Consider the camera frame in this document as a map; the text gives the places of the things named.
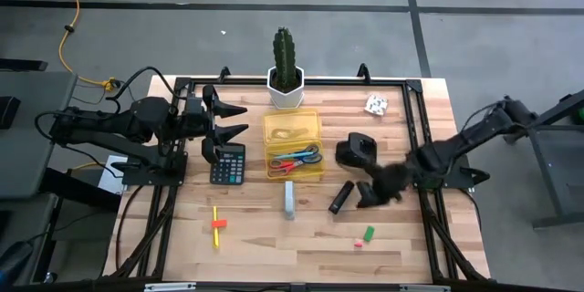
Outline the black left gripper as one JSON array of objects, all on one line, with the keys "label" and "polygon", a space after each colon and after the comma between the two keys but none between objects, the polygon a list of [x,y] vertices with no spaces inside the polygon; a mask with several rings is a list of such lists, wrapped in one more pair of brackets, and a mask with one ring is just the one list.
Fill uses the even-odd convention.
[{"label": "black left gripper", "polygon": [[202,155],[209,163],[219,162],[215,145],[224,145],[249,128],[247,124],[215,126],[214,115],[224,119],[247,112],[247,108],[224,103],[214,99],[215,96],[214,86],[205,85],[201,98],[195,96],[186,98],[182,112],[182,137],[189,140],[203,137]]}]

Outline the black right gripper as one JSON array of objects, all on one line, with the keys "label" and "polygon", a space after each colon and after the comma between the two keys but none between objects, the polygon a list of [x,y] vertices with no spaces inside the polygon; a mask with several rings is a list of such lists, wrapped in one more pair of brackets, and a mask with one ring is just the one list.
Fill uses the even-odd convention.
[{"label": "black right gripper", "polygon": [[385,166],[367,164],[363,170],[372,178],[372,186],[369,182],[356,183],[360,192],[358,208],[373,207],[380,203],[389,203],[391,200],[400,202],[402,192],[411,182],[411,172],[403,163]]}]

